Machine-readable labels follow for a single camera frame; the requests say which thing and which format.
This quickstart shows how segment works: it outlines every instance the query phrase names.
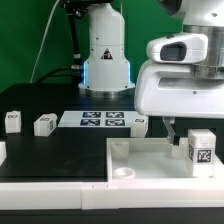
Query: black tabletop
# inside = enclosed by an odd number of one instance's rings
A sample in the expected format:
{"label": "black tabletop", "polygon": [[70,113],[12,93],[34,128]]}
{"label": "black tabletop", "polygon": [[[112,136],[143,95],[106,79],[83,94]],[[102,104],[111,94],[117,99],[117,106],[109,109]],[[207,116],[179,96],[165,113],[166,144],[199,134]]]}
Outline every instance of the black tabletop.
{"label": "black tabletop", "polygon": [[[99,99],[80,95],[70,85],[15,85],[0,94],[1,137],[7,160],[1,182],[107,181],[106,139],[129,137],[129,128],[57,128],[35,137],[33,122],[42,114],[64,111],[133,111],[133,96]],[[7,111],[22,112],[22,132],[5,133]]]}

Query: green backdrop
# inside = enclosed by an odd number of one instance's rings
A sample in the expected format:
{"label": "green backdrop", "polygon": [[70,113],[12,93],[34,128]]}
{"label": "green backdrop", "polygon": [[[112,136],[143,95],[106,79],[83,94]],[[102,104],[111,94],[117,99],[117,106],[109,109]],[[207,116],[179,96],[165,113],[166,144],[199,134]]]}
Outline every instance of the green backdrop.
{"label": "green backdrop", "polygon": [[[10,85],[30,81],[45,26],[56,0],[2,1],[0,7],[0,92]],[[147,59],[147,43],[181,30],[181,22],[169,18],[156,0],[114,0],[112,6],[126,21],[126,57],[135,82]],[[77,21],[83,58],[89,54],[88,16]],[[65,10],[58,7],[36,71],[35,79],[48,71],[70,65],[72,48]]]}

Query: white platform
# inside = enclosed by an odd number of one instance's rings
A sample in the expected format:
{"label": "white platform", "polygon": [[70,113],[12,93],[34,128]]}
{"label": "white platform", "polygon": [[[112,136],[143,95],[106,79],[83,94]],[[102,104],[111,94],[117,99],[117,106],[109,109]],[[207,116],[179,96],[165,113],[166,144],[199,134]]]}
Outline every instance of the white platform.
{"label": "white platform", "polygon": [[[185,159],[171,157],[166,139],[123,139],[129,155],[113,160],[116,140],[107,140],[108,182],[1,183],[0,209],[224,207],[224,168],[216,156],[212,178],[187,178]],[[119,167],[135,170],[135,178],[115,179]]]}

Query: white block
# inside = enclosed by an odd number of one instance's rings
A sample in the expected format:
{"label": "white block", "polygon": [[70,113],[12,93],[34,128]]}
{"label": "white block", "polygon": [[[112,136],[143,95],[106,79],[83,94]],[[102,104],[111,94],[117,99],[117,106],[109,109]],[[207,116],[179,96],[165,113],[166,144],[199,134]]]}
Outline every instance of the white block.
{"label": "white block", "polygon": [[216,136],[208,129],[188,131],[189,144],[194,148],[215,148]]}
{"label": "white block", "polygon": [[21,132],[21,112],[7,112],[5,116],[5,131],[6,133]]}
{"label": "white block", "polygon": [[0,142],[0,166],[7,157],[5,142]]}
{"label": "white block", "polygon": [[56,114],[43,114],[34,122],[34,135],[48,137],[56,128]]}
{"label": "white block", "polygon": [[189,130],[188,141],[189,177],[213,176],[216,136],[207,129]]}
{"label": "white block", "polygon": [[131,124],[131,137],[144,138],[148,131],[148,117],[139,115],[135,117]]}

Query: warning triangle label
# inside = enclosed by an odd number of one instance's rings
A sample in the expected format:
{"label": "warning triangle label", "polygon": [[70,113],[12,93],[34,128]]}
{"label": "warning triangle label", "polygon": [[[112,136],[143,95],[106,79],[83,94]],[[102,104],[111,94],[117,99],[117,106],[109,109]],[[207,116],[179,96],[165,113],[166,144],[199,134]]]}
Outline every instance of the warning triangle label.
{"label": "warning triangle label", "polygon": [[109,49],[107,48],[106,51],[104,52],[103,56],[101,57],[101,59],[105,59],[105,60],[113,60],[113,57],[109,51]]}

